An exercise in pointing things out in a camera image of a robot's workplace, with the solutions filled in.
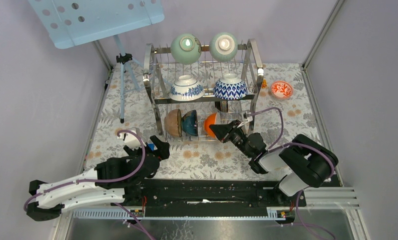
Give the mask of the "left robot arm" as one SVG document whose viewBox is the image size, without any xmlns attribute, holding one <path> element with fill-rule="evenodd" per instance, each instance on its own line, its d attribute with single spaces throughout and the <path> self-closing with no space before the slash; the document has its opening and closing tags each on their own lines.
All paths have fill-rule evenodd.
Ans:
<svg viewBox="0 0 398 240">
<path fill-rule="evenodd" d="M 117 133 L 126 156 L 111 157 L 94 168 L 68 179 L 47 183 L 33 180 L 31 197 L 24 203 L 27 216 L 37 222 L 53 220 L 76 208 L 101 204 L 145 205 L 141 182 L 153 178 L 160 162 L 170 156 L 170 145 L 157 136 L 151 143 L 130 130 Z"/>
</svg>

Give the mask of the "red white coral bowl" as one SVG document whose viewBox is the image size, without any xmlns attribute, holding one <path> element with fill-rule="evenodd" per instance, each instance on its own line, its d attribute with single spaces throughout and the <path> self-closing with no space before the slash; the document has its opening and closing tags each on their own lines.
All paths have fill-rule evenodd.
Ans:
<svg viewBox="0 0 398 240">
<path fill-rule="evenodd" d="M 270 87 L 272 95 L 281 100 L 286 100 L 290 98 L 293 93 L 294 89 L 291 84 L 286 81 L 275 81 L 271 84 Z"/>
</svg>

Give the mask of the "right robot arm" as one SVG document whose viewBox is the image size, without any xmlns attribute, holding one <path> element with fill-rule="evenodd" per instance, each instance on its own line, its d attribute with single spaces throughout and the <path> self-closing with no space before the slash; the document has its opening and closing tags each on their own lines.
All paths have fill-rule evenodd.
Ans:
<svg viewBox="0 0 398 240">
<path fill-rule="evenodd" d="M 318 188 L 332 177 L 338 164 L 337 156 L 303 134 L 297 135 L 275 149 L 269 150 L 261 134 L 246 135 L 240 121 L 209 126 L 222 143 L 231 142 L 249 161 L 257 174 L 267 174 L 277 168 L 289 167 L 291 173 L 276 186 L 274 201 L 280 206 L 288 205 L 296 193 L 308 187 Z"/>
</svg>

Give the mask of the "orange bowl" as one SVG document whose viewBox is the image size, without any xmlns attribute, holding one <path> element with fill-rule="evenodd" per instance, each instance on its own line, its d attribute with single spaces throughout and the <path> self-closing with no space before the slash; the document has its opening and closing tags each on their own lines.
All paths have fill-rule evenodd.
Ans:
<svg viewBox="0 0 398 240">
<path fill-rule="evenodd" d="M 212 113 L 207 119 L 204 121 L 204 130 L 205 132 L 212 138 L 216 138 L 215 133 L 210 128 L 211 125 L 219 124 L 220 122 L 220 114 L 218 112 Z"/>
</svg>

